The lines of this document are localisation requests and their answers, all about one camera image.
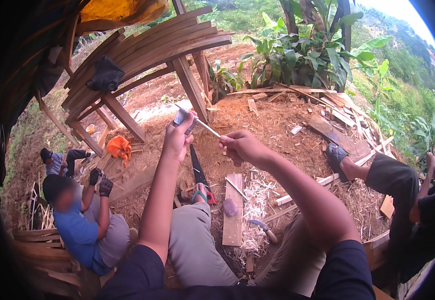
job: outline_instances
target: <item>yellow tarp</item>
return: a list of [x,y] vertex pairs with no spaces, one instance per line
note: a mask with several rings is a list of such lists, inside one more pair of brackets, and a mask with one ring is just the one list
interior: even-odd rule
[[98,19],[147,23],[168,10],[169,0],[91,0],[81,11],[81,23]]

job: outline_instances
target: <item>soil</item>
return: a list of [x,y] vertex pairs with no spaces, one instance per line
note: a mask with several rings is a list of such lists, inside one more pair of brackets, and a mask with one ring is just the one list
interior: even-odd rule
[[[214,59],[221,59],[222,67],[230,68],[233,72],[237,72],[237,70],[234,69],[234,63],[237,58],[247,51],[254,50],[255,47],[252,45],[232,45],[206,51],[206,56],[210,63],[213,63]],[[191,70],[195,77],[199,78],[196,67],[192,66]],[[245,64],[243,77],[249,80],[250,72],[251,70]],[[64,82],[65,80],[61,78],[58,84],[64,86]],[[191,108],[191,104],[187,99],[184,89],[173,73],[136,87],[132,89],[130,93],[124,94],[119,98],[124,104],[125,109],[144,129],[146,142],[144,144],[137,144],[137,140],[134,136],[132,136],[127,129],[122,127],[108,133],[106,137],[107,141],[116,135],[123,135],[133,144],[133,149],[142,149],[142,152],[132,153],[128,171],[119,178],[116,178],[114,180],[115,183],[124,183],[137,173],[157,164],[164,140],[165,126],[174,119],[176,114],[174,105],[161,101],[161,98],[165,94],[168,95],[168,99],[178,100],[180,105]],[[221,135],[237,130],[249,130],[265,146],[294,163],[310,177],[328,177],[333,173],[327,163],[326,155],[322,151],[323,146],[326,146],[328,141],[326,141],[322,135],[312,131],[305,125],[305,120],[311,118],[311,113],[308,112],[308,109],[311,108],[313,113],[319,114],[322,110],[319,105],[305,103],[303,100],[296,101],[295,99],[291,102],[289,98],[282,98],[281,101],[275,103],[258,101],[256,102],[256,115],[249,110],[247,100],[251,95],[252,94],[243,93],[225,96],[213,106],[219,110],[211,112],[212,124],[210,126]],[[89,124],[96,125],[96,133],[93,137],[98,140],[101,132],[103,132],[106,127],[104,121],[101,120],[96,112],[93,112],[82,120],[83,127]],[[298,134],[293,135],[291,129],[296,125],[301,125],[304,128]],[[355,140],[357,138],[356,132],[352,129],[344,129],[343,132],[351,139]],[[211,233],[214,236],[216,244],[221,245],[221,203],[224,201],[225,194],[224,177],[227,174],[242,173],[243,177],[250,178],[250,169],[254,167],[248,163],[244,163],[242,167],[235,167],[231,159],[223,155],[222,150],[219,150],[216,138],[208,131],[200,128],[199,125],[195,127],[193,135],[193,145],[200,160],[202,170],[206,174],[209,184],[215,184],[215,186],[212,187],[212,191],[217,204],[211,208],[211,210],[215,212],[212,214]],[[32,155],[35,155],[35,157],[31,159],[31,155],[29,155],[29,163],[23,172],[26,170],[28,172],[37,172],[36,170],[42,169],[39,154],[32,153]],[[98,157],[89,165],[94,165],[94,162],[97,160],[99,160]],[[88,180],[89,170],[84,169],[83,176],[81,177],[82,183]],[[112,158],[105,172],[109,177],[113,177],[124,170],[123,161],[119,158]],[[186,154],[186,158],[180,166],[180,171],[182,171],[180,178],[184,180],[185,184],[188,187],[193,186],[195,180],[189,152]],[[268,180],[273,180],[273,178],[269,175]],[[29,185],[29,182],[19,182],[18,177],[16,177],[15,181],[19,189],[27,189],[26,185]],[[274,204],[276,199],[287,194],[279,184],[275,191],[279,195],[269,195],[269,204]],[[389,220],[379,212],[379,208],[384,200],[384,195],[367,189],[362,180],[358,179],[354,182],[338,183],[332,186],[330,191],[343,201],[353,215],[356,227],[361,233],[363,241],[369,240],[389,229]],[[122,214],[130,227],[138,228],[148,193],[149,187],[146,187],[126,199],[114,202],[111,204],[111,211],[115,214]],[[292,204],[292,202],[288,202],[282,206],[269,206],[268,214],[273,215],[278,213]],[[269,223],[269,228],[278,236],[282,236],[284,227],[293,219],[296,213],[297,210],[294,210],[274,219]],[[229,250],[224,249],[223,252],[229,253]],[[257,259],[255,262],[256,273],[259,273],[260,270],[266,266],[273,253],[274,251],[270,251],[264,257]],[[236,267],[233,267],[233,270],[239,275],[242,274],[242,270],[236,270]],[[169,288],[180,287],[169,262],[166,264],[165,268],[165,283]]]

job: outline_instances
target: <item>gray pants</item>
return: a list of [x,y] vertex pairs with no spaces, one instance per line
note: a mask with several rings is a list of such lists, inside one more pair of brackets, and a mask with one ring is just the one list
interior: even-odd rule
[[[172,214],[169,255],[183,287],[196,285],[232,286],[238,282],[216,251],[207,203],[198,202],[176,208]],[[326,261],[323,250],[314,246],[299,213],[286,226],[284,239],[269,265],[248,285],[282,288],[311,296]]]
[[[94,195],[88,210],[84,212],[84,217],[90,222],[97,222],[101,199],[99,195]],[[129,226],[122,214],[112,214],[109,211],[109,226],[106,236],[99,242],[99,254],[106,266],[113,268],[118,261],[125,255],[129,245]]]

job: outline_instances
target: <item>person in gray shirt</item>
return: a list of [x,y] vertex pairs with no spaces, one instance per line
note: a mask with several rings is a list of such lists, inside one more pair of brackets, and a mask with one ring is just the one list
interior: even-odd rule
[[41,159],[46,165],[46,175],[74,176],[74,161],[91,157],[92,152],[84,149],[69,149],[66,159],[62,153],[54,153],[46,148],[41,149]]

